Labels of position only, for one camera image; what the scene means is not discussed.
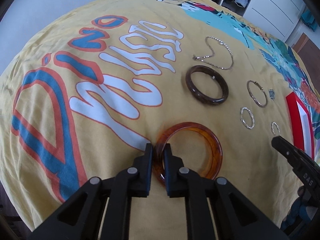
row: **white wall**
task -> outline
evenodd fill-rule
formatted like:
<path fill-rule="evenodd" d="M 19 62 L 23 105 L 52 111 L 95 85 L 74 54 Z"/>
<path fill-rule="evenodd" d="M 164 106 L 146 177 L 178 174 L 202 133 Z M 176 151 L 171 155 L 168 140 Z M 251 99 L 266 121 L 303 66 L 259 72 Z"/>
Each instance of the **white wall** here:
<path fill-rule="evenodd" d="M 0 74 L 33 35 L 91 1 L 94 0 L 14 0 L 0 22 Z"/>
<path fill-rule="evenodd" d="M 307 27 L 301 20 L 298 22 L 286 43 L 292 47 L 297 43 L 302 33 L 305 33 L 309 39 L 320 49 L 320 27 L 318 26 L 316 31 L 313 32 L 313 30 Z"/>

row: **jewelry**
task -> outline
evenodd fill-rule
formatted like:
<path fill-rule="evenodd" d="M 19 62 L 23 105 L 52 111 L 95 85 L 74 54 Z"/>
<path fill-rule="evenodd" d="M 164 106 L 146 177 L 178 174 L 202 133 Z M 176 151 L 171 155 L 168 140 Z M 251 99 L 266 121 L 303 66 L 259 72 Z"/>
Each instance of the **jewelry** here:
<path fill-rule="evenodd" d="M 269 89 L 269 96 L 272 100 L 275 100 L 275 92 L 273 89 Z"/>
<path fill-rule="evenodd" d="M 265 103 L 264 105 L 260 104 L 259 101 L 253 96 L 253 94 L 252 94 L 252 92 L 251 92 L 251 90 L 250 90 L 250 88 L 249 88 L 249 83 L 250 83 L 250 82 L 252 82 L 253 84 L 255 84 L 255 85 L 264 93 L 264 97 L 266 98 L 266 103 Z M 260 84 L 259 84 L 258 82 L 253 81 L 253 80 L 249 80 L 249 81 L 247 82 L 247 89 L 248 89 L 248 92 L 249 92 L 250 97 L 253 99 L 253 101 L 254 101 L 258 106 L 260 106 L 260 107 L 265 107 L 265 106 L 267 106 L 267 104 L 268 104 L 268 97 L 267 97 L 264 89 L 262 88 L 262 86 L 260 86 Z"/>
<path fill-rule="evenodd" d="M 226 49 L 228 50 L 228 52 L 229 52 L 229 54 L 230 54 L 230 56 L 231 56 L 231 60 L 232 60 L 232 63 L 231 63 L 231 66 L 230 66 L 230 67 L 228 67 L 228 68 L 218 67 L 218 66 L 215 66 L 214 64 L 209 63 L 209 62 L 206 62 L 206 61 L 204 61 L 204 60 L 202 59 L 202 58 L 213 57 L 214 54 L 215 54 L 214 51 L 213 51 L 213 48 L 212 48 L 212 47 L 209 45 L 209 43 L 208 43 L 208 38 L 214 39 L 214 40 L 218 41 L 218 42 L 220 43 L 220 45 L 226 47 Z M 211 65 L 211 66 L 213 66 L 213 67 L 220 68 L 220 69 L 224 69 L 224 70 L 229 70 L 229 69 L 231 69 L 231 68 L 233 67 L 233 63 L 234 63 L 234 62 L 233 62 L 233 55 L 232 55 L 232 52 L 231 52 L 231 50 L 229 49 L 229 47 L 228 47 L 227 44 L 225 44 L 223 41 L 221 41 L 221 40 L 219 40 L 219 39 L 217 39 L 217 38 L 215 38 L 215 37 L 212 37 L 212 36 L 206 37 L 204 41 L 205 41 L 205 43 L 207 44 L 207 46 L 210 48 L 210 50 L 211 50 L 211 52 L 212 52 L 212 55 L 208 55 L 208 56 L 204 56 L 204 57 L 196 57 L 196 55 L 193 55 L 193 59 L 194 59 L 194 60 L 200 60 L 200 61 L 202 61 L 202 62 L 204 62 L 204 63 L 207 63 L 207 64 L 209 64 L 209 65 Z"/>
<path fill-rule="evenodd" d="M 279 129 L 279 126 L 277 125 L 277 123 L 276 123 L 276 122 L 272 122 L 272 123 L 271 123 L 271 131 L 272 131 L 273 135 L 276 135 L 276 133 L 275 133 L 275 129 L 274 129 L 274 127 L 273 127 L 273 126 L 275 126 L 275 127 L 277 128 L 278 134 L 280 135 L 280 129 Z"/>
<path fill-rule="evenodd" d="M 178 123 L 164 131 L 164 133 L 160 136 L 159 140 L 156 143 L 155 153 L 153 155 L 153 172 L 156 175 L 157 179 L 162 184 L 164 184 L 163 150 L 169 138 L 181 130 L 195 131 L 197 133 L 200 133 L 204 138 L 206 138 L 211 147 L 212 154 L 209 157 L 209 161 L 206 165 L 206 168 L 200 174 L 200 176 L 205 177 L 207 179 L 215 179 L 222 165 L 221 144 L 216 135 L 211 130 L 195 122 Z"/>
<path fill-rule="evenodd" d="M 222 97 L 211 98 L 209 96 L 206 96 L 202 92 L 200 92 L 200 90 L 194 85 L 191 79 L 191 74 L 194 72 L 202 72 L 209 76 L 212 76 L 212 79 L 216 80 L 222 89 Z M 191 94 L 193 95 L 193 97 L 204 104 L 215 105 L 215 106 L 220 105 L 227 100 L 229 95 L 229 88 L 226 81 L 223 79 L 223 77 L 218 72 L 216 72 L 215 70 L 207 66 L 197 65 L 197 66 L 191 67 L 186 73 L 186 84 Z"/>
<path fill-rule="evenodd" d="M 245 122 L 245 120 L 243 119 L 243 111 L 244 111 L 244 110 L 247 110 L 248 113 L 249 113 L 249 115 L 250 115 L 250 117 L 251 117 L 251 123 L 252 123 L 251 126 L 247 125 L 246 122 Z M 241 122 L 243 123 L 243 125 L 244 125 L 246 128 L 252 129 L 252 128 L 254 127 L 254 117 L 253 117 L 253 114 L 252 114 L 251 111 L 250 111 L 248 108 L 246 108 L 246 107 L 242 107 L 241 110 L 240 110 L 240 120 L 241 120 Z"/>

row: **triangular cutout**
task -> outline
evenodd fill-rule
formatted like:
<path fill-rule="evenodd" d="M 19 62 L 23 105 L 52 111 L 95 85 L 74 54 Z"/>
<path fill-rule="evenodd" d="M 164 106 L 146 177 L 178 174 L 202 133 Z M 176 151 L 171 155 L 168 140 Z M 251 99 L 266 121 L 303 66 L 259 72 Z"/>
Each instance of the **triangular cutout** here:
<path fill-rule="evenodd" d="M 64 211 L 58 215 L 58 220 L 71 226 L 75 226 L 82 211 L 87 193 L 82 193 L 76 200 L 73 201 Z"/>
<path fill-rule="evenodd" d="M 256 215 L 235 194 L 229 194 L 229 198 L 241 226 L 245 227 L 258 220 Z"/>

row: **bolt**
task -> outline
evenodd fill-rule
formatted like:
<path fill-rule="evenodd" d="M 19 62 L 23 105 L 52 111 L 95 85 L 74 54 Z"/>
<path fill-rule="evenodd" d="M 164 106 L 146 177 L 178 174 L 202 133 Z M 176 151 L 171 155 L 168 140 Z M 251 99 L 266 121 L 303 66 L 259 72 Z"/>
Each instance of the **bolt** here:
<path fill-rule="evenodd" d="M 127 172 L 129 174 L 136 174 L 138 172 L 138 169 L 135 167 L 130 167 L 129 169 L 127 169 Z"/>
<path fill-rule="evenodd" d="M 226 185 L 227 182 L 228 182 L 227 179 L 224 178 L 224 177 L 217 178 L 217 183 L 220 184 L 220 185 Z"/>
<path fill-rule="evenodd" d="M 96 185 L 100 182 L 100 179 L 98 177 L 92 177 L 90 179 L 90 183 L 93 184 L 93 185 Z"/>
<path fill-rule="evenodd" d="M 181 174 L 188 174 L 188 173 L 189 173 L 189 169 L 188 169 L 187 167 L 181 167 L 181 168 L 179 169 L 179 172 L 180 172 Z"/>

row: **bedding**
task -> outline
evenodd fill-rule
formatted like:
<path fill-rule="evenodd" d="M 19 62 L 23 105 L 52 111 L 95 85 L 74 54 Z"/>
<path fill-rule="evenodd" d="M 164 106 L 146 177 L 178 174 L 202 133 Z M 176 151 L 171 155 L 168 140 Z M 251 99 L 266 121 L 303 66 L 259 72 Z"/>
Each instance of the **bedding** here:
<path fill-rule="evenodd" d="M 193 55 L 210 54 L 205 38 L 228 45 L 230 70 L 214 68 L 228 84 L 219 106 L 197 101 L 185 84 Z M 208 62 L 228 68 L 225 47 L 210 39 Z M 208 75 L 192 80 L 219 97 Z M 268 93 L 260 108 L 247 81 Z M 282 41 L 210 0 L 97 0 L 37 33 L 0 77 L 0 180 L 18 214 L 33 230 L 93 176 L 115 176 L 153 145 L 163 131 L 197 122 L 219 139 L 226 177 L 280 226 L 301 185 L 271 147 L 271 123 L 292 143 L 285 97 L 292 91 L 311 114 L 319 163 L 320 104 L 299 56 Z M 264 102 L 259 88 L 252 86 Z M 239 111 L 252 111 L 248 130 Z M 170 141 L 185 166 L 201 171 L 208 149 L 197 133 Z M 133 199 L 131 239 L 186 239 L 183 199 L 169 199 L 152 177 L 150 196 Z"/>

